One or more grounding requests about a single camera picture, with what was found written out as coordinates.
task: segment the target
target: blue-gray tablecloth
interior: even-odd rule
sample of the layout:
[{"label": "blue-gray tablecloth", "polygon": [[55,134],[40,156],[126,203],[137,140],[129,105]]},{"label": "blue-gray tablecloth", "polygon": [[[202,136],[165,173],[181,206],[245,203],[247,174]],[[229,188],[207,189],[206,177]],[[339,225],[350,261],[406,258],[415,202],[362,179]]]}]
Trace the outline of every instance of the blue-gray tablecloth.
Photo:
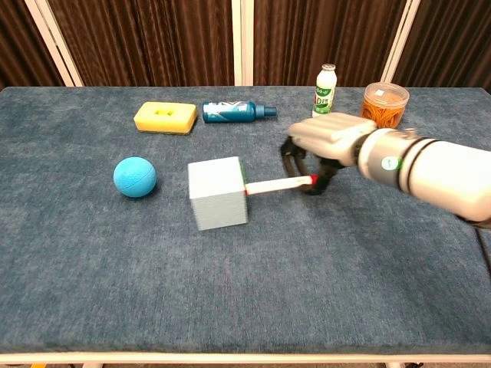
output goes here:
[{"label": "blue-gray tablecloth", "polygon": [[[400,128],[491,150],[484,90],[409,91]],[[490,353],[491,283],[471,227],[354,167],[324,195],[256,195],[248,224],[197,230],[187,164],[240,156],[249,181],[283,177],[278,149],[313,93],[3,90],[0,352]],[[334,110],[358,113],[362,94],[338,88]],[[199,115],[205,100],[254,100],[278,116],[139,133],[133,116],[148,100]],[[114,188],[128,156],[157,170],[144,199]]]}]

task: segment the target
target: yellow sponge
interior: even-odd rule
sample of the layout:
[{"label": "yellow sponge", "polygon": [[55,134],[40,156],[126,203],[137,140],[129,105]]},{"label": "yellow sponge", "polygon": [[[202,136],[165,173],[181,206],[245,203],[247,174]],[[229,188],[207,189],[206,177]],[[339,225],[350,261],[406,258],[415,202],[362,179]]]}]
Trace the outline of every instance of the yellow sponge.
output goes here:
[{"label": "yellow sponge", "polygon": [[196,119],[191,103],[146,102],[135,115],[140,132],[189,134]]}]

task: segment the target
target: orange container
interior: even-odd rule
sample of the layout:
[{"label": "orange container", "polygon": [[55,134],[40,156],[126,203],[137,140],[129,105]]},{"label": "orange container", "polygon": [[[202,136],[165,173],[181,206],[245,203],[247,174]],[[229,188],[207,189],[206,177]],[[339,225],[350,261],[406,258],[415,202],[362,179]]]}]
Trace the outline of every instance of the orange container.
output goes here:
[{"label": "orange container", "polygon": [[392,83],[372,83],[365,88],[360,116],[373,120],[379,128],[395,129],[406,110],[409,92]]}]

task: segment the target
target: robotic arm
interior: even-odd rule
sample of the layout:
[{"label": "robotic arm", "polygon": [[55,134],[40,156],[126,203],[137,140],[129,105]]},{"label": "robotic arm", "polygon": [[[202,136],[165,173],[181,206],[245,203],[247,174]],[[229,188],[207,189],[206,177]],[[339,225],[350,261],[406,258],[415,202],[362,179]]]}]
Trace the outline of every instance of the robotic arm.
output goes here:
[{"label": "robotic arm", "polygon": [[320,160],[318,180],[300,190],[325,191],[339,169],[358,165],[365,178],[393,186],[446,209],[470,224],[491,228],[491,152],[418,136],[415,129],[377,129],[345,113],[303,120],[288,129],[281,148],[288,176],[309,175],[307,151]]}]

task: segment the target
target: white cube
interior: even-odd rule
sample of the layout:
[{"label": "white cube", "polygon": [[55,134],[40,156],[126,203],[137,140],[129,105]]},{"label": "white cube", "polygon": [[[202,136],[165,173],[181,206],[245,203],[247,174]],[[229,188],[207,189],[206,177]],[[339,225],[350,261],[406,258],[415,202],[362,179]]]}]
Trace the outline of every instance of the white cube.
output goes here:
[{"label": "white cube", "polygon": [[188,165],[189,199],[199,230],[247,222],[244,179],[238,157]]}]

